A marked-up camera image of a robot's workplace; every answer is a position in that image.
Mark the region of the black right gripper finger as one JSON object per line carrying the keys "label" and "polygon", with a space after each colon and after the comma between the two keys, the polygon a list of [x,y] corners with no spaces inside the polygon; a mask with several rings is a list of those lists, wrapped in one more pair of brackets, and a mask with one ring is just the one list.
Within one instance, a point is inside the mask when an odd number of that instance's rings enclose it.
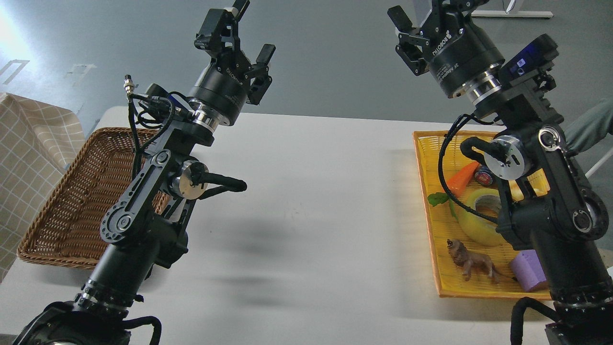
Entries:
{"label": "black right gripper finger", "polygon": [[429,66],[423,57],[423,48],[430,42],[429,39],[423,37],[420,30],[412,25],[401,6],[390,7],[387,14],[398,31],[397,55],[415,76],[425,74]]}

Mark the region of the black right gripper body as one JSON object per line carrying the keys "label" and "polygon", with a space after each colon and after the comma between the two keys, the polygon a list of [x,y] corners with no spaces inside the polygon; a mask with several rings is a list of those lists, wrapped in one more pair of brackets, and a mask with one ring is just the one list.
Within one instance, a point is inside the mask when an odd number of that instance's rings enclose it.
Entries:
{"label": "black right gripper body", "polygon": [[472,19],[472,11],[486,0],[432,0],[420,32],[429,39],[423,58],[447,98],[463,85],[504,62],[497,46]]}

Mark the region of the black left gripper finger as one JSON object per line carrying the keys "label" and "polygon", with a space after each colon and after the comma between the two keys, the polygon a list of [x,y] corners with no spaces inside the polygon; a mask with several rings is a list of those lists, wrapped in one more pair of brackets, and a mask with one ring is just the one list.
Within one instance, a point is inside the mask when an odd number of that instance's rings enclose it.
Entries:
{"label": "black left gripper finger", "polygon": [[272,78],[269,75],[270,60],[272,59],[276,46],[273,44],[264,44],[256,58],[256,63],[249,67],[249,70],[244,74],[247,81],[252,83],[247,92],[247,103],[251,105],[259,105],[263,96],[272,84]]}
{"label": "black left gripper finger", "polygon": [[224,53],[239,53],[238,23],[249,4],[249,0],[235,0],[230,7],[209,9],[195,35],[193,46],[211,58],[220,58]]}

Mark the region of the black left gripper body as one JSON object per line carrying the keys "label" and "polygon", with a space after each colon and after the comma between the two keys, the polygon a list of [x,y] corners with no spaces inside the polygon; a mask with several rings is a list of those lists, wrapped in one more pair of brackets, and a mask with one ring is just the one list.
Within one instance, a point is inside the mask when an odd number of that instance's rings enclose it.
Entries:
{"label": "black left gripper body", "polygon": [[217,111],[221,124],[233,126],[245,104],[258,105],[262,100],[262,79],[245,79],[251,63],[242,51],[226,46],[204,69],[188,92],[188,104],[200,104]]}

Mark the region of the person's green sleeved forearm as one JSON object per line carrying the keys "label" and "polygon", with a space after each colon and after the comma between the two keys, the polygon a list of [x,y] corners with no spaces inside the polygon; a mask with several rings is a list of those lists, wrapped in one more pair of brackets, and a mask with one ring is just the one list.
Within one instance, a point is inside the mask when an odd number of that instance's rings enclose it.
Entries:
{"label": "person's green sleeved forearm", "polygon": [[604,98],[565,129],[568,149],[581,153],[613,133],[613,100]]}

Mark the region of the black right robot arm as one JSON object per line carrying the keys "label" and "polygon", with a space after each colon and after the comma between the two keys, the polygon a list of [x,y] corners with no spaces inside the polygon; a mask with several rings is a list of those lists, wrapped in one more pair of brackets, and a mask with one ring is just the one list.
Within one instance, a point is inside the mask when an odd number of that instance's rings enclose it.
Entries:
{"label": "black right robot arm", "polygon": [[471,14],[482,0],[432,0],[425,19],[414,26],[400,6],[387,14],[398,31],[396,52],[416,75],[432,74],[448,98],[468,96],[472,114],[457,118],[439,153],[443,157],[455,134],[469,120],[482,123],[495,115],[505,130],[492,140],[470,137],[462,154],[488,166],[501,199],[497,225],[513,249],[534,249],[549,284],[553,308],[520,299],[511,315],[511,343],[523,337],[523,316],[532,308],[551,319],[545,332],[552,345],[612,343],[612,278],[595,241],[607,231],[609,217],[591,189],[560,127],[561,116],[545,98],[556,83],[549,71],[558,56],[547,34],[505,61]]}

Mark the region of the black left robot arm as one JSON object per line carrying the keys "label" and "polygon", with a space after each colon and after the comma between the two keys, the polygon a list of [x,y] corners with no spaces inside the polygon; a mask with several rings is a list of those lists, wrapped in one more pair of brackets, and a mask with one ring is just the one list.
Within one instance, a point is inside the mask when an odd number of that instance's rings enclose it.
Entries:
{"label": "black left robot arm", "polygon": [[211,62],[180,105],[158,85],[135,92],[130,75],[124,89],[134,144],[132,182],[101,220],[108,244],[74,301],[46,306],[13,341],[15,345],[127,345],[131,330],[151,325],[157,345],[157,317],[128,320],[139,288],[154,265],[164,268],[187,253],[187,223],[199,199],[243,192],[243,180],[211,173],[191,155],[194,146],[211,146],[219,125],[232,126],[245,104],[258,105],[269,88],[275,47],[265,44],[255,63],[240,47],[238,24],[249,6],[210,9],[195,35],[195,48]]}

